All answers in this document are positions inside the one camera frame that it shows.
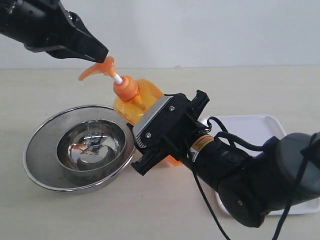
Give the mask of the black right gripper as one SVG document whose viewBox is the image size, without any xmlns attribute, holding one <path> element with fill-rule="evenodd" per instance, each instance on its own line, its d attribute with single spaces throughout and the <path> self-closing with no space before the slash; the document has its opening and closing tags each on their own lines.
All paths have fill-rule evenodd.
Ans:
<svg viewBox="0 0 320 240">
<path fill-rule="evenodd" d="M 126 126 L 132 134 L 134 146 L 142 154 L 138 161 L 131 164 L 132 167 L 143 176 L 167 156 L 172 156 L 177 161 L 180 160 L 186 154 L 185 143 L 206 128 L 198 121 L 198 118 L 209 101 L 210 99 L 205 92 L 197 90 L 196 96 L 190 100 L 190 104 L 182 116 L 169 132 L 152 147 L 139 147 L 133 131 L 134 125 L 127 122 Z"/>
</svg>

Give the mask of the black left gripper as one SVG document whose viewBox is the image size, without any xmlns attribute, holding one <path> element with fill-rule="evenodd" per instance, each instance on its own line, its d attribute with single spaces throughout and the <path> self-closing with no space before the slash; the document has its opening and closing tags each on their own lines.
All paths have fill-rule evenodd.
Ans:
<svg viewBox="0 0 320 240">
<path fill-rule="evenodd" d="M 102 63 L 109 50 L 86 28 L 75 12 L 64 8 L 60 0 L 25 0 L 30 40 L 24 43 L 27 50 L 46 52 L 57 59 L 82 59 Z"/>
</svg>

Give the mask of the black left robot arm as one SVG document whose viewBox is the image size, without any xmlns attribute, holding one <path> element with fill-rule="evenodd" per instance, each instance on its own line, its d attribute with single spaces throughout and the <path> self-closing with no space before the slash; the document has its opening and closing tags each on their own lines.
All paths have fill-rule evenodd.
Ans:
<svg viewBox="0 0 320 240">
<path fill-rule="evenodd" d="M 109 50 L 59 0 L 2 0 L 0 33 L 33 53 L 102 63 Z"/>
</svg>

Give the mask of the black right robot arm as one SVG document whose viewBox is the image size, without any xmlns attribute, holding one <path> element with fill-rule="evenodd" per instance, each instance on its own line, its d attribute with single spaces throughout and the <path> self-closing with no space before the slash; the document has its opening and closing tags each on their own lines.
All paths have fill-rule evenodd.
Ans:
<svg viewBox="0 0 320 240">
<path fill-rule="evenodd" d="M 141 158 L 132 167 L 145 175 L 172 156 L 218 193 L 228 213 L 246 227 L 258 228 L 267 214 L 320 195 L 320 135 L 295 132 L 253 145 L 199 116 L 209 102 L 198 90 L 159 98 L 132 126 Z"/>
</svg>

